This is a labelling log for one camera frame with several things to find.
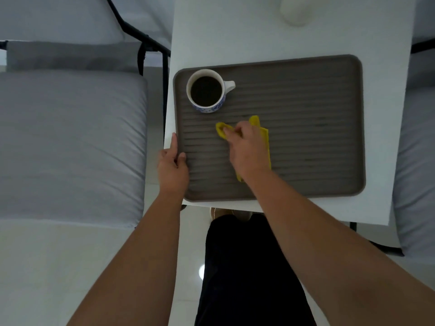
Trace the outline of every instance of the white cylindrical object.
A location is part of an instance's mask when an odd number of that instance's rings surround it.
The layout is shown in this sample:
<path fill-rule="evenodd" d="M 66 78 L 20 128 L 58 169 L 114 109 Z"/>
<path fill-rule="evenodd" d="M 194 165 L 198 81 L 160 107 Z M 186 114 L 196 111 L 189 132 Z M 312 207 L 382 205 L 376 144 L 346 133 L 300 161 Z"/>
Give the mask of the white cylindrical object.
<path fill-rule="evenodd" d="M 282 0 L 279 10 L 290 25 L 304 26 L 313 19 L 317 5 L 318 0 Z"/>

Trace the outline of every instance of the yellow cloth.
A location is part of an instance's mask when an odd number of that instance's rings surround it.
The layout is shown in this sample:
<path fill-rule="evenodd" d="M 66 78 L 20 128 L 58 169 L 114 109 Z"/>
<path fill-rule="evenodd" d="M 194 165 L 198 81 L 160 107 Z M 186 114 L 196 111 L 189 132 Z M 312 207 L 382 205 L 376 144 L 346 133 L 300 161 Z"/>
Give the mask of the yellow cloth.
<path fill-rule="evenodd" d="M 270 154 L 270 150 L 269 150 L 269 130 L 260 126 L 260 118 L 258 117 L 258 115 L 253 115 L 251 118 L 249 118 L 249 123 L 251 125 L 255 125 L 255 126 L 260 128 L 261 137 L 263 138 L 264 143 L 266 144 L 266 148 L 268 149 L 269 168 L 272 169 L 271 154 Z M 216 124 L 216 131 L 218 132 L 218 135 L 220 137 L 222 137 L 223 139 L 227 139 L 227 136 L 225 135 L 225 132 L 224 132 L 224 127 L 228 128 L 232 131 L 234 131 L 234 129 L 230 125 L 227 125 L 223 122 L 218 122 Z M 239 182 L 243 182 L 243 179 L 242 179 L 242 177 L 240 177 L 239 174 L 236 173 L 236 176 L 237 176 L 237 179 Z"/>

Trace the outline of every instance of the forearm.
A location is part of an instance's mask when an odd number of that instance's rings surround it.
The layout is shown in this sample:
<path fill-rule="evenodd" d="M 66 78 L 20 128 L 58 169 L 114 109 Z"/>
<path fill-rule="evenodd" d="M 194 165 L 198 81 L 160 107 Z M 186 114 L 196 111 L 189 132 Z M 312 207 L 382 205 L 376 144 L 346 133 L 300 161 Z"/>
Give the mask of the forearm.
<path fill-rule="evenodd" d="M 372 312 L 383 309 L 387 313 L 394 304 L 394 310 L 402 304 L 410 308 L 419 296 L 433 304 L 430 289 L 272 171 L 257 173 L 245 181 L 263 208 L 285 257 L 330 322 L 349 322 L 358 316 L 355 325 L 368 323 L 364 318 L 373 324 L 368 306 L 373 305 Z"/>
<path fill-rule="evenodd" d="M 159 194 L 90 289 L 69 326 L 167 325 L 182 195 Z"/>

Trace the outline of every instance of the gray tray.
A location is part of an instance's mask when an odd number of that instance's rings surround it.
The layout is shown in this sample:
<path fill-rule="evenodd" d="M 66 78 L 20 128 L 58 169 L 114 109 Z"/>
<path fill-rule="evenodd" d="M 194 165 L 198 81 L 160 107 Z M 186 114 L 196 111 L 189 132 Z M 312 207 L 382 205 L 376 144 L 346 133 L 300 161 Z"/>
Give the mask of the gray tray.
<path fill-rule="evenodd" d="M 307 197 L 352 196 L 365 186 L 362 66 L 352 55 L 208 67 L 236 82 L 222 108 L 195 110 L 193 72 L 174 77 L 179 151 L 187 153 L 190 201 L 254 199 L 236 179 L 215 124 L 258 115 L 269 129 L 272 169 Z"/>

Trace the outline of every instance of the tray rim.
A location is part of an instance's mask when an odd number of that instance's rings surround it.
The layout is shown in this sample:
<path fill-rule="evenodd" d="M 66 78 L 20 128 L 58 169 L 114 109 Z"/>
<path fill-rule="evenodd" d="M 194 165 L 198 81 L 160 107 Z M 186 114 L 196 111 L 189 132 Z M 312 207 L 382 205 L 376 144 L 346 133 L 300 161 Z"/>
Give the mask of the tray rim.
<path fill-rule="evenodd" d="M 271 61 L 262 61 L 262 62 L 251 62 L 251 63 L 237 63 L 237 64 L 225 64 L 225 65 L 213 65 L 213 66 L 200 66 L 200 67 L 190 67 L 190 68 L 185 68 L 185 69 L 181 69 L 178 70 L 177 73 L 174 75 L 173 79 L 172 79 L 172 90 L 173 90 L 173 98 L 174 98 L 174 114 L 175 114 L 175 131 L 176 133 L 178 133 L 178 112 L 177 112 L 177 99 L 176 99 L 176 80 L 177 77 L 186 71 L 193 71 L 193 70 L 202 70 L 202 69 L 218 69 L 218 68 L 222 68 L 222 67 L 232 67 L 232 66 L 249 66 L 249 65 L 263 65 L 263 64 L 269 64 L 269 63 L 288 63 L 288 62 L 298 62 L 298 61 L 309 61 L 309 60 L 327 60 L 327 59 L 341 59 L 341 58 L 345 58 L 345 59 L 351 59 L 352 61 L 354 61 L 356 63 L 356 65 L 358 66 L 358 70 L 360 71 L 361 75 L 359 76 L 359 92 L 360 92 L 360 99 L 361 99 L 361 141 L 362 141 L 362 175 L 363 175 L 363 181 L 362 181 L 362 186 L 361 189 L 359 191 L 356 191 L 355 193 L 350 193 L 350 194 L 329 194 L 329 195 L 308 195 L 308 196 L 304 196 L 307 198 L 340 198 L 340 197 L 355 197 L 357 195 L 359 195 L 360 193 L 362 193 L 366 187 L 366 171 L 365 171 L 365 132 L 364 132 L 364 85 L 363 85 L 363 81 L 364 81 L 364 73 L 363 73 L 363 66 L 362 66 L 362 62 L 361 60 L 356 56 L 356 55 L 352 55 L 352 54 L 339 54 L 339 55 L 328 55 L 328 56 L 315 56 L 315 57 L 304 57 L 304 58 L 292 58 L 292 59 L 288 59 L 288 60 L 271 60 Z M 181 140 L 178 137 L 177 134 L 177 146 L 178 146 L 178 153 L 183 152 L 182 150 L 180 150 L 180 147 L 183 146 Z M 188 201 L 188 202 L 220 202 L 220 201 L 253 201 L 253 200 L 257 200 L 255 197 L 254 198 L 247 198 L 247 199 L 208 199 L 208 200 L 204 200 L 204 199 L 197 199 L 197 200 L 192 200 L 187 198 L 186 196 L 188 195 L 189 190 L 187 189 L 185 194 L 184 194 L 184 200 Z"/>

